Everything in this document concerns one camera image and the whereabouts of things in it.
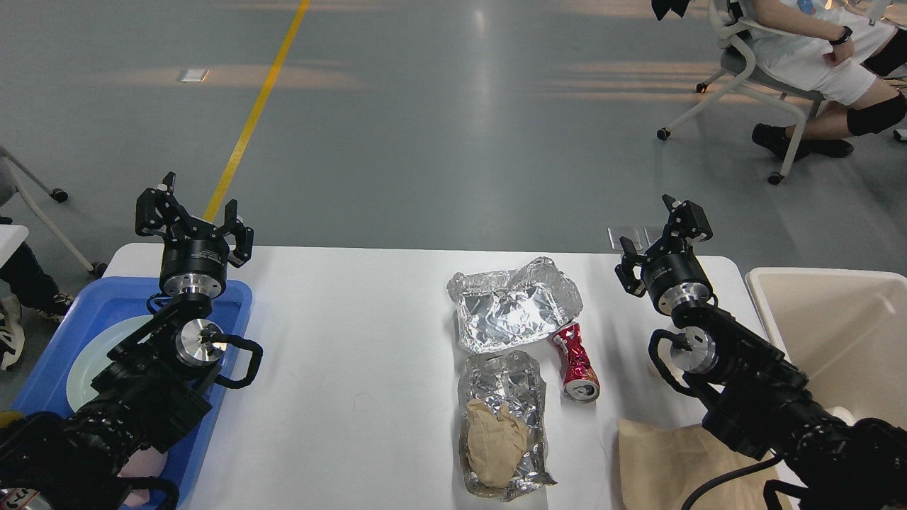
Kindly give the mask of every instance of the blue tray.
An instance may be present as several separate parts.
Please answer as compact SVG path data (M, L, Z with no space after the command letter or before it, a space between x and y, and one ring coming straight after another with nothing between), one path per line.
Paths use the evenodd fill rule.
M72 309L54 333L34 371L16 397L13 409L29 415L37 411L53 411L68 417L73 413L66 400L66 379L69 368L98 333L124 319L149 315L145 301L159 292L156 278L108 277L93 281L79 293ZM229 280L227 290L214 299L214 310L208 319L217 323L225 333L242 336L249 324L252 290L241 281ZM230 376L237 350L229 348L221 359L221 373ZM212 410L188 436L168 450L167 465L161 477L180 488L180 504L189 496L199 477L201 461L208 449L211 431L218 417L226 388L213 385L205 393ZM151 492L151 501L139 506L152 510L163 500ZM131 510L123 505L123 510Z

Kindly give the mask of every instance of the white table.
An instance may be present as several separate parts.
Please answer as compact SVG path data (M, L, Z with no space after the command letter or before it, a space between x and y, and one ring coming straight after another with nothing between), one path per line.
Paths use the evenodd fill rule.
M22 225L0 225L0 265L6 263L28 237L28 228Z
M129 244L105 276L158 277L160 244ZM554 346L525 346L547 382L548 471L559 483L511 503L466 492L456 455L455 272L551 257L583 298L583 345L601 382L594 404L562 396ZM736 265L699 257L721 299L763 330ZM617 419L673 428L705 409L651 375L649 298L625 294L616 254L256 247L229 278L254 294L246 337L265 349L258 378L224 399L187 509L621 508ZM235 377L244 373L237 363Z

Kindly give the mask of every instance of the red can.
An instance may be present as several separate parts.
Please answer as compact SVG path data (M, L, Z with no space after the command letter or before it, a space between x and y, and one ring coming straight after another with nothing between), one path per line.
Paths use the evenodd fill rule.
M572 322L554 333L554 345L561 348L567 360L567 374L564 377L564 395L577 402L591 402L599 397L599 378L592 370L589 355L582 346L580 325Z

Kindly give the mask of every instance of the chair wheel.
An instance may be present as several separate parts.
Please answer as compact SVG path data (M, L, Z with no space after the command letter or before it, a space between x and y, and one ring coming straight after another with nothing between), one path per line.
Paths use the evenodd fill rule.
M100 278L100 277L104 276L104 272L106 270L107 270L107 264L105 264L103 262L95 262L94 264L92 264L92 270L90 270L88 272L93 274L94 276Z
M57 203L63 203L69 198L69 193L60 188L54 188L54 190L51 191L51 198L56 200Z

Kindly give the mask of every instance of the crumpled paper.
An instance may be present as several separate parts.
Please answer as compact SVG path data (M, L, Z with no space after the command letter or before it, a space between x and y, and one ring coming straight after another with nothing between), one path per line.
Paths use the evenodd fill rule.
M507 404L501 404L496 416L478 398L466 404L469 420L469 465L479 480L489 487L507 488L516 466L526 453L529 429L510 414Z
M620 492L627 510L680 508L700 485L757 461L731 451L702 426L661 430L618 421ZM777 479L774 467L731 480L700 497L696 510L765 510L762 488ZM781 497L781 506L791 510Z

